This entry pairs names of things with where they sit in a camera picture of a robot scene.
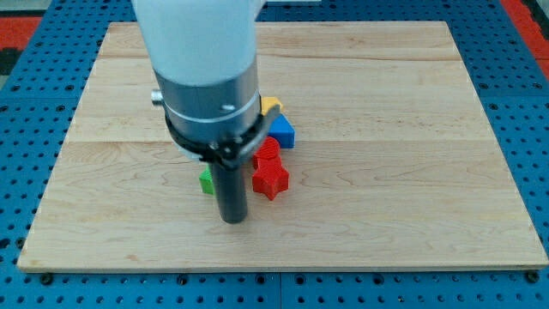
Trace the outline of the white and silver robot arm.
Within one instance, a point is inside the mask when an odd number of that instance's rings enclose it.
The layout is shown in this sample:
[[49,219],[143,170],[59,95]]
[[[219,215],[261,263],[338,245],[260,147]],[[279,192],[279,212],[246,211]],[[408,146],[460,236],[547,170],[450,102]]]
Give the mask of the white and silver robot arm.
[[255,22],[263,0],[133,0],[166,125],[191,158],[213,161],[260,120]]

